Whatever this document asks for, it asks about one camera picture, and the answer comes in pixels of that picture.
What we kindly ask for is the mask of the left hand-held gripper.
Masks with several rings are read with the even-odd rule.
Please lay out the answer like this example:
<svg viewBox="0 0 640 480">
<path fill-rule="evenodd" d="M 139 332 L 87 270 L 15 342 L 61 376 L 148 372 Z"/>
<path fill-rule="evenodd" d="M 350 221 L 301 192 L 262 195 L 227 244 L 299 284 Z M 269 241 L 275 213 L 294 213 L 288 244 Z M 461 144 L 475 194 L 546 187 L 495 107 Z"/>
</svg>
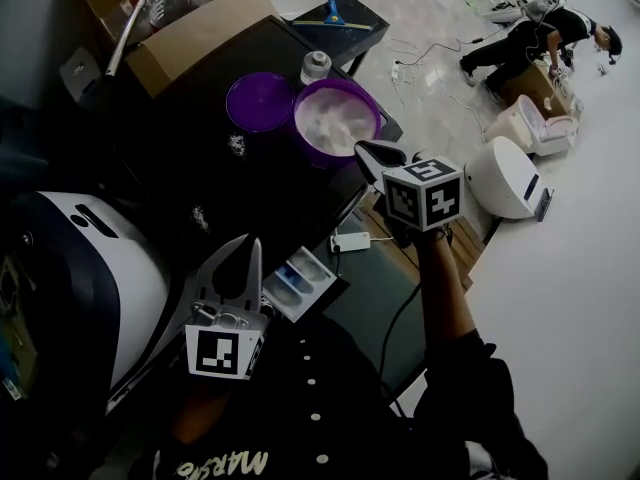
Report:
<svg viewBox="0 0 640 480">
<path fill-rule="evenodd" d="M 262 279 L 262 245 L 252 235 L 227 242 L 202 264 L 196 276 L 199 298 L 227 301 L 244 294 L 246 311 L 204 301 L 192 304 L 194 320 L 184 328 L 190 374 L 251 378 L 270 323 L 258 312 Z"/>
</svg>

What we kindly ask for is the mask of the white detergent drawer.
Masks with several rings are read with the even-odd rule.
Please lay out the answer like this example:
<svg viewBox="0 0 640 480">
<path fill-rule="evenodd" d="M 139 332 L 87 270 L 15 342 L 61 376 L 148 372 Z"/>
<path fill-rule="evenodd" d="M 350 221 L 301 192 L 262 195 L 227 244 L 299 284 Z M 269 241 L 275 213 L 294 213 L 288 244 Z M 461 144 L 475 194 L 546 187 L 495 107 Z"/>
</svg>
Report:
<svg viewBox="0 0 640 480">
<path fill-rule="evenodd" d="M 300 320 L 329 290 L 336 276 L 301 247 L 263 282 L 263 296 L 289 321 Z"/>
</svg>

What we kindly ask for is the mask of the person's right forearm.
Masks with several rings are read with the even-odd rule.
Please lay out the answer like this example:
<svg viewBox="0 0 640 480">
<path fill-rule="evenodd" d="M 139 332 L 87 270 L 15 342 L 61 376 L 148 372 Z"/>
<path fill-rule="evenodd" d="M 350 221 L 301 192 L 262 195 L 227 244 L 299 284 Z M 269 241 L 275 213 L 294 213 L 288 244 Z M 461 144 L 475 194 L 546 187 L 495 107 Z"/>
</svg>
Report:
<svg viewBox="0 0 640 480">
<path fill-rule="evenodd" d="M 434 228 L 413 238 L 419 271 L 427 350 L 476 330 L 446 231 Z"/>
</svg>

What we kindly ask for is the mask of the person's left forearm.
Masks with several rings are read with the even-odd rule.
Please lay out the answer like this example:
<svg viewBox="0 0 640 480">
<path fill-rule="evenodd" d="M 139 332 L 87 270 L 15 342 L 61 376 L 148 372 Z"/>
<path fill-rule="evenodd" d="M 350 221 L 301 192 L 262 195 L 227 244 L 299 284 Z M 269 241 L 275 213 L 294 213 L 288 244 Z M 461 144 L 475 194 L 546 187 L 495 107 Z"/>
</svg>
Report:
<svg viewBox="0 0 640 480">
<path fill-rule="evenodd" d="M 224 414 L 230 394 L 227 381 L 196 377 L 173 419 L 171 436 L 183 444 L 201 438 Z"/>
</svg>

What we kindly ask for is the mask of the purple plastic bucket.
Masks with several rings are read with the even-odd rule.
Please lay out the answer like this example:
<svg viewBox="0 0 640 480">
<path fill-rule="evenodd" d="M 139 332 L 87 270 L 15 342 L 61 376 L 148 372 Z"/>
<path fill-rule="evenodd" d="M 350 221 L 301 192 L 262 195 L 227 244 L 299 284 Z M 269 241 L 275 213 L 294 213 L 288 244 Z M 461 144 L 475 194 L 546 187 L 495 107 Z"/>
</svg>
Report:
<svg viewBox="0 0 640 480">
<path fill-rule="evenodd" d="M 347 164 L 347 163 L 351 162 L 352 160 L 354 160 L 355 153 L 352 156 L 349 156 L 349 157 L 333 157 L 333 156 L 330 156 L 328 154 L 322 153 L 322 152 L 314 149 L 309 143 L 307 143 L 306 140 L 303 139 L 302 136 L 299 134 L 299 132 L 298 132 L 298 130 L 296 128 L 295 119 L 294 119 L 294 111 L 296 110 L 296 107 L 299 104 L 300 100 L 304 96 L 307 96 L 310 93 L 313 93 L 314 91 L 316 91 L 316 90 L 318 90 L 318 89 L 320 89 L 322 87 L 337 88 L 337 89 L 345 90 L 347 92 L 350 92 L 350 93 L 353 93 L 355 95 L 360 96 L 362 99 L 364 99 L 368 103 L 370 108 L 375 113 L 376 124 L 378 126 L 377 134 L 376 134 L 375 138 L 372 139 L 372 140 L 377 140 L 380 137 L 381 127 L 382 127 L 381 114 L 380 114 L 380 111 L 378 110 L 378 107 L 377 107 L 377 104 L 376 104 L 375 100 L 364 89 L 362 89 L 358 84 L 356 84 L 355 82 L 350 81 L 350 80 L 345 80 L 345 79 L 341 79 L 341 78 L 328 78 L 328 79 L 324 79 L 324 80 L 320 80 L 320 81 L 317 81 L 315 83 L 312 83 L 311 85 L 307 86 L 305 89 L 303 89 L 301 91 L 301 93 L 296 98 L 296 101 L 294 103 L 294 108 L 293 108 L 293 125 L 295 127 L 295 131 L 296 131 L 297 135 L 300 137 L 301 146 L 305 149 L 305 152 L 310 156 L 312 161 L 315 162 L 318 165 L 321 165 L 321 166 L 342 166 L 342 165 Z"/>
</svg>

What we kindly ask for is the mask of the white power strip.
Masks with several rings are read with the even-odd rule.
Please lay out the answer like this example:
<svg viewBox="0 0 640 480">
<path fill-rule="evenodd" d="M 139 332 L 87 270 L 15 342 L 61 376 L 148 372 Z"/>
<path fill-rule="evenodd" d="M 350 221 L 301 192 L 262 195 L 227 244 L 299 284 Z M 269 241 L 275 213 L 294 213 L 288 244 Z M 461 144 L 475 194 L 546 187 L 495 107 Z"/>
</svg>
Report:
<svg viewBox="0 0 640 480">
<path fill-rule="evenodd" d="M 330 236 L 330 249 L 335 254 L 367 250 L 371 247 L 368 232 L 333 234 Z"/>
</svg>

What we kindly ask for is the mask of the large rounded appliance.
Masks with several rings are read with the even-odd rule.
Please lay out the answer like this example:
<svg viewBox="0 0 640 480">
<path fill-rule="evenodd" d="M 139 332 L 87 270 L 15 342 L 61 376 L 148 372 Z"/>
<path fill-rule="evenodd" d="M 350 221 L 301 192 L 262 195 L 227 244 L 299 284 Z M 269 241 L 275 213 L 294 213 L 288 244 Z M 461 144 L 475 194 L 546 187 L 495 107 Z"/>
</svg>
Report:
<svg viewBox="0 0 640 480">
<path fill-rule="evenodd" d="M 114 205 L 15 197 L 0 207 L 0 379 L 20 396 L 68 383 L 111 402 L 152 357 L 170 288 L 160 253 Z"/>
</svg>

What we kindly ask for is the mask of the white jar grey cap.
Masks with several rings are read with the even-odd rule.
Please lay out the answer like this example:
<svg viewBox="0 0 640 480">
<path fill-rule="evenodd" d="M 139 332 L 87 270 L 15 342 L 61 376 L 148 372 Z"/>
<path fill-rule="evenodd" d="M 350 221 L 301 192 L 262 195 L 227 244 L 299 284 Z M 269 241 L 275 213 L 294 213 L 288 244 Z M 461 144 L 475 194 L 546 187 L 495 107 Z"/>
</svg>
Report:
<svg viewBox="0 0 640 480">
<path fill-rule="evenodd" d="M 312 51 L 305 55 L 300 71 L 301 82 L 308 86 L 326 79 L 331 69 L 331 58 L 323 51 Z"/>
</svg>

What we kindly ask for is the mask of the black side table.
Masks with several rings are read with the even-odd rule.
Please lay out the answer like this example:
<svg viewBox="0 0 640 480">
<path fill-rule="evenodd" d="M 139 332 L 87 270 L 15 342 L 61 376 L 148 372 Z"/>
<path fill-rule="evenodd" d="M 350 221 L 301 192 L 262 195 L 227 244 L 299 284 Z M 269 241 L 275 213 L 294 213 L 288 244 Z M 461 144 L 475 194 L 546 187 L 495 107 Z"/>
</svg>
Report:
<svg viewBox="0 0 640 480">
<path fill-rule="evenodd" d="M 328 14 L 327 2 L 316 6 L 300 17 L 286 20 L 302 37 L 332 59 L 334 65 L 343 68 L 351 64 L 348 75 L 353 77 L 369 50 L 379 44 L 390 24 L 359 0 L 335 0 L 339 14 L 346 22 L 365 24 L 372 31 L 334 27 L 293 26 L 296 19 L 323 20 Z"/>
</svg>

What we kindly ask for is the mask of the wooden slat mat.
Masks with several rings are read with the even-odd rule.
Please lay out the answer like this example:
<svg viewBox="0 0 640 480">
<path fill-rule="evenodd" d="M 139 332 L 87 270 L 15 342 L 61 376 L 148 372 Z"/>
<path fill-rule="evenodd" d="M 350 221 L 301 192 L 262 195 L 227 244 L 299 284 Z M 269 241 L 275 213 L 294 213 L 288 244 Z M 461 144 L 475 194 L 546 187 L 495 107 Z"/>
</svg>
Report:
<svg viewBox="0 0 640 480">
<path fill-rule="evenodd" d="M 354 215 L 361 221 L 363 228 L 370 233 L 372 243 L 382 246 L 382 250 L 394 264 L 408 275 L 410 280 L 417 281 L 419 266 L 415 247 L 413 245 L 402 249 L 392 239 L 382 216 L 374 209 L 375 201 L 366 197 L 354 210 Z M 485 245 L 464 218 L 459 218 L 449 224 L 453 233 L 451 245 L 463 290 L 468 291 L 473 285 L 470 273 L 484 252 Z"/>
</svg>

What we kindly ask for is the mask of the purple bucket lid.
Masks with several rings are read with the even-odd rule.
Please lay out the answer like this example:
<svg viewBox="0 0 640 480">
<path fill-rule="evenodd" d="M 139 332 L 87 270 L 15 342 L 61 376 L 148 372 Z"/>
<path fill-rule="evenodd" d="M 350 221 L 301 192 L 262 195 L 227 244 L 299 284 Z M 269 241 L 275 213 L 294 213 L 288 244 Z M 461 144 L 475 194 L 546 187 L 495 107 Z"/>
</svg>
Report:
<svg viewBox="0 0 640 480">
<path fill-rule="evenodd" d="M 247 74 L 238 79 L 226 96 L 230 120 L 250 133 L 275 130 L 291 116 L 295 91 L 285 78 L 269 72 Z"/>
</svg>

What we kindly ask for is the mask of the dark green floor mat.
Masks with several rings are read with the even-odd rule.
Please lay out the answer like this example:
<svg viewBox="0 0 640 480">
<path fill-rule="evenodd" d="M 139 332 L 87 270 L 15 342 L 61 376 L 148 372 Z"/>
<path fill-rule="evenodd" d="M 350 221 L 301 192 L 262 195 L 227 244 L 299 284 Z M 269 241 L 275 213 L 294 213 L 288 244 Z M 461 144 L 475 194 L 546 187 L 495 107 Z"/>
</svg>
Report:
<svg viewBox="0 0 640 480">
<path fill-rule="evenodd" d="M 352 213 L 338 234 L 366 231 Z M 367 250 L 335 254 L 328 239 L 313 253 L 348 284 L 346 291 L 325 311 L 356 341 L 386 385 L 400 394 L 425 369 L 425 338 L 421 298 L 410 299 L 419 280 L 410 280 L 382 250 L 371 242 Z"/>
</svg>

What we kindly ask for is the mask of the white toilet with open lid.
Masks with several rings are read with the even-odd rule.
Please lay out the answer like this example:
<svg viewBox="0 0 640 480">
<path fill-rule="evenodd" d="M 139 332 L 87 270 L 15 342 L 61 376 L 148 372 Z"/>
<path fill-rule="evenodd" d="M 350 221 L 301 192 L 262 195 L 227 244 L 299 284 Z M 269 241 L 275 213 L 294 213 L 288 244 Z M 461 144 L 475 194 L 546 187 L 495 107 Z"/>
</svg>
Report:
<svg viewBox="0 0 640 480">
<path fill-rule="evenodd" d="M 579 121 L 563 115 L 545 118 L 536 104 L 520 95 L 484 132 L 485 142 L 502 136 L 510 139 L 526 154 L 550 156 L 570 150 L 575 143 Z"/>
</svg>

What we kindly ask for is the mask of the large open cardboard box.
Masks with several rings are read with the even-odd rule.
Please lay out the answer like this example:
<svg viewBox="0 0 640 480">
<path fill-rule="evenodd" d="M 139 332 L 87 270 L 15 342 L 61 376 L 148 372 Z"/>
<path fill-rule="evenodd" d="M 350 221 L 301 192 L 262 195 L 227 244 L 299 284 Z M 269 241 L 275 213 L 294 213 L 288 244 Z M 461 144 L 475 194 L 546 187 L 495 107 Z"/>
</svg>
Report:
<svg viewBox="0 0 640 480">
<path fill-rule="evenodd" d="M 104 56 L 113 54 L 121 32 L 108 16 L 125 0 L 85 0 Z M 260 20 L 279 14 L 270 0 L 213 0 L 155 32 L 123 56 L 151 97 L 158 96 L 209 53 Z"/>
</svg>

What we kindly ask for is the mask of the grey metal bracket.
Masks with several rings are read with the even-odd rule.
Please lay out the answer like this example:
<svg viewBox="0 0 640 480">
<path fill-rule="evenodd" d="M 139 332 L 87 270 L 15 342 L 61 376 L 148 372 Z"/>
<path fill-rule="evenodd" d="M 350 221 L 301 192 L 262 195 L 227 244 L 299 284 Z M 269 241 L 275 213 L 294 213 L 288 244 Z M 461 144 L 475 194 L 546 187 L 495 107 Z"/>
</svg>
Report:
<svg viewBox="0 0 640 480">
<path fill-rule="evenodd" d="M 60 67 L 59 74 L 72 99 L 80 102 L 101 77 L 101 70 L 91 53 L 79 47 Z"/>
</svg>

